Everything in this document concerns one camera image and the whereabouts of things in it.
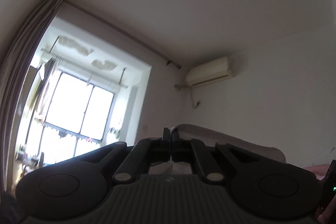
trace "black device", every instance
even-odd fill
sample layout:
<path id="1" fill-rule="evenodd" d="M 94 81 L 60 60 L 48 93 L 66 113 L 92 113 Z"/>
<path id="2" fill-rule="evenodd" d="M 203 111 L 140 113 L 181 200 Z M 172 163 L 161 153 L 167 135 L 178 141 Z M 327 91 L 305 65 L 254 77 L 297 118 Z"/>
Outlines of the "black device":
<path id="1" fill-rule="evenodd" d="M 158 162 L 193 174 L 151 175 Z M 315 175 L 228 143 L 208 147 L 168 128 L 37 169 L 19 182 L 22 223 L 316 223 Z"/>

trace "wall-mounted air conditioner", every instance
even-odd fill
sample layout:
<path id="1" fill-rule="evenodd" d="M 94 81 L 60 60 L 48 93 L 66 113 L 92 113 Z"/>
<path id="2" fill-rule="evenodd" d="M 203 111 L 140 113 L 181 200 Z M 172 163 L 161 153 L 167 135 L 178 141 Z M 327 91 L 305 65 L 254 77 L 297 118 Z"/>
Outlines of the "wall-mounted air conditioner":
<path id="1" fill-rule="evenodd" d="M 199 87 L 232 78 L 228 57 L 222 57 L 191 69 L 185 79 L 189 87 Z"/>

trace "hanging wire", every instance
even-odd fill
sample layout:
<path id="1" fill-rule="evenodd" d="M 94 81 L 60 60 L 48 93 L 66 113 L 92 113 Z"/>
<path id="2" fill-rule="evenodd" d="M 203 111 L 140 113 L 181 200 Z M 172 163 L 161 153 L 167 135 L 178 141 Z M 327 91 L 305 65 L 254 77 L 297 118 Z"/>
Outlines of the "hanging wire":
<path id="1" fill-rule="evenodd" d="M 197 101 L 197 103 L 195 104 L 195 100 L 194 100 L 194 96 L 193 96 L 192 88 L 193 88 L 193 87 L 190 88 L 190 100 L 191 100 L 191 105 L 192 105 L 193 108 L 197 108 L 197 107 L 201 104 L 201 102 L 200 102 L 200 101 Z"/>

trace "circular cap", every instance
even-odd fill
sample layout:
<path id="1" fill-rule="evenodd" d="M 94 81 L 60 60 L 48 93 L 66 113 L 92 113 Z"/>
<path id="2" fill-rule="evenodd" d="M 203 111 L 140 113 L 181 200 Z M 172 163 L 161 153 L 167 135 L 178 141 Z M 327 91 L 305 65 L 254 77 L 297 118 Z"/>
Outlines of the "circular cap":
<path id="1" fill-rule="evenodd" d="M 127 181 L 131 179 L 131 175 L 128 173 L 118 173 L 114 176 L 114 178 L 118 181 Z"/>
<path id="2" fill-rule="evenodd" d="M 285 198 L 298 190 L 297 182 L 284 175 L 269 175 L 260 180 L 260 188 L 268 195 Z"/>
<path id="3" fill-rule="evenodd" d="M 51 175 L 43 179 L 40 183 L 40 191 L 48 196 L 67 196 L 77 190 L 78 180 L 66 174 Z"/>
<path id="4" fill-rule="evenodd" d="M 224 176 L 221 173 L 210 173 L 207 175 L 207 179 L 211 181 L 221 181 Z"/>

